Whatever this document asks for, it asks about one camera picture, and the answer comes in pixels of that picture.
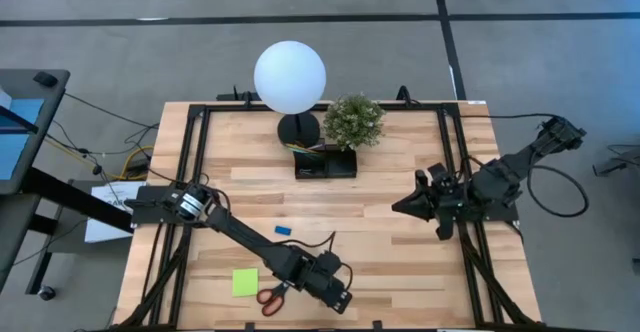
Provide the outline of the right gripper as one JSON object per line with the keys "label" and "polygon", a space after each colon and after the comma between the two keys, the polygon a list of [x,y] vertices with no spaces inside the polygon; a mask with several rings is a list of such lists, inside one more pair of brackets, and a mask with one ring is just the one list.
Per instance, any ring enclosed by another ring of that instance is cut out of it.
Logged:
{"label": "right gripper", "polygon": [[394,203],[394,212],[425,221],[449,221],[468,207],[464,185],[442,164],[432,165],[427,170],[417,170],[416,186],[418,188],[412,193]]}

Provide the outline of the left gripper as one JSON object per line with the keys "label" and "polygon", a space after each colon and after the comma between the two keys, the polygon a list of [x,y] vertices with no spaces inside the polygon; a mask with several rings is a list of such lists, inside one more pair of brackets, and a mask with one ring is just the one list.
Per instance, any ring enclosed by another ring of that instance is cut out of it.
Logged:
{"label": "left gripper", "polygon": [[338,314],[343,314],[352,300],[346,285],[317,265],[304,266],[292,279],[292,287],[306,291]]}

